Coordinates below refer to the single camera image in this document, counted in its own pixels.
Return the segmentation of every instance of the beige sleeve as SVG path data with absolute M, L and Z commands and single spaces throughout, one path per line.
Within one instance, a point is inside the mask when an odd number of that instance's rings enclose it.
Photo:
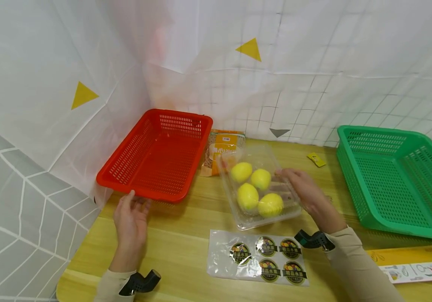
M 353 302 L 404 301 L 388 277 L 364 251 L 352 228 L 326 235 L 336 246 L 326 253 L 327 258 Z
M 136 271 L 128 273 L 114 273 L 107 270 L 102 276 L 96 289 L 94 302 L 132 302 L 134 296 L 120 296 L 120 290 L 126 285 L 128 279 Z

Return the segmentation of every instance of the table surface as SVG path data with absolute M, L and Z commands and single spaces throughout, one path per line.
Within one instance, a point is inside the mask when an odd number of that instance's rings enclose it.
M 247 144 L 263 143 L 248 140 Z M 337 162 L 336 149 L 294 143 L 268 143 L 283 167 L 310 174 L 333 204 L 344 214 L 365 249 L 432 245 L 432 240 L 363 229 Z M 326 166 L 317 168 L 306 156 L 315 152 Z M 91 302 L 96 286 L 111 263 L 117 237 L 112 214 L 123 194 L 114 192 L 57 286 L 60 302 Z M 195 176 L 187 197 L 177 206 L 153 203 L 148 223 L 146 255 L 140 272 L 151 269 L 162 275 L 153 292 L 137 295 L 137 301 L 349 301 L 324 253 L 305 250 L 309 287 L 219 279 L 206 273 L 210 229 L 238 232 L 219 177 Z M 307 213 L 294 219 L 245 231 L 248 234 L 293 236 L 300 229 L 317 231 Z M 407 301 L 432 301 L 432 282 L 396 285 Z

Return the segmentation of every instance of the wrist strap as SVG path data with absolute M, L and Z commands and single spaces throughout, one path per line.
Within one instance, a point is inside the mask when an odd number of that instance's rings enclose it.
M 336 246 L 327 238 L 327 236 L 321 232 L 317 231 L 312 236 L 308 235 L 304 230 L 300 230 L 298 234 L 295 235 L 296 241 L 298 241 L 304 248 L 318 248 L 323 247 L 325 251 L 331 251 Z
M 151 270 L 144 278 L 140 273 L 130 276 L 126 285 L 120 290 L 121 296 L 132 296 L 136 292 L 151 292 L 161 280 L 161 275 L 155 270 Z

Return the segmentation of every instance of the human hand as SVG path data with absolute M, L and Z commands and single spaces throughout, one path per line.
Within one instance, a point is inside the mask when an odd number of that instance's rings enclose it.
M 310 214 L 322 232 L 331 234 L 347 227 L 343 215 L 330 203 L 328 197 L 306 172 L 287 168 L 276 171 L 276 175 L 290 181 L 300 197 L 302 207 Z
M 109 268 L 114 272 L 136 270 L 146 244 L 147 214 L 151 201 L 134 195 L 132 190 L 122 197 L 114 212 L 118 247 Z
M 302 207 L 304 207 L 305 210 L 311 210 L 312 207 L 329 202 L 321 188 L 315 184 L 313 178 L 306 172 L 286 168 L 276 171 L 276 175 L 287 178 L 290 181 L 293 189 L 295 189 L 295 192 L 300 197 Z

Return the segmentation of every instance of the lemon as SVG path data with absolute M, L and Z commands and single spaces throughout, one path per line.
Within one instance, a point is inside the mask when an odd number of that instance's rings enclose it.
M 231 169 L 231 178 L 241 184 L 249 178 L 252 172 L 253 167 L 250 163 L 240 162 Z
M 251 174 L 251 184 L 262 191 L 266 190 L 271 182 L 271 174 L 265 169 L 257 169 Z
M 283 199 L 280 195 L 269 193 L 258 203 L 258 213 L 265 218 L 278 216 L 283 210 Z
M 248 183 L 242 184 L 238 188 L 237 194 L 238 204 L 244 211 L 250 211 L 256 209 L 258 206 L 258 191 L 253 185 Z

